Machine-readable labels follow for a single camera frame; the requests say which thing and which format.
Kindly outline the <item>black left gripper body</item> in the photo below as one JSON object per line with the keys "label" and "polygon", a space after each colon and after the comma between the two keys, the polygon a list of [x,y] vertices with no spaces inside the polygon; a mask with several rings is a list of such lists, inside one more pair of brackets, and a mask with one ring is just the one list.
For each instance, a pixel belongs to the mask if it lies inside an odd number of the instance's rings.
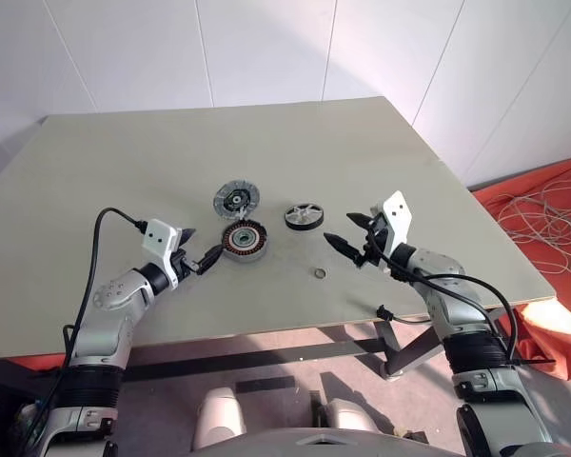
{"label": "black left gripper body", "polygon": [[191,273],[202,275],[205,272],[204,265],[201,261],[194,262],[187,259],[187,252],[184,250],[184,244],[186,242],[187,238],[183,237],[177,249],[170,254],[170,264],[179,283],[186,280]]}

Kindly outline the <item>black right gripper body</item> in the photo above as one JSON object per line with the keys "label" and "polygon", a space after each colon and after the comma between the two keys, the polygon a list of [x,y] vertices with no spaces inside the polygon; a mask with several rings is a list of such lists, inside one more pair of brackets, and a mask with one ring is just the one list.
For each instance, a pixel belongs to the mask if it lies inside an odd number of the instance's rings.
{"label": "black right gripper body", "polygon": [[371,264],[377,268],[388,268],[390,264],[385,260],[386,254],[384,253],[389,235],[388,221],[382,213],[370,217],[373,218],[373,222],[370,228],[364,228],[366,236],[363,257],[356,260],[356,266],[361,268],[365,264]]}

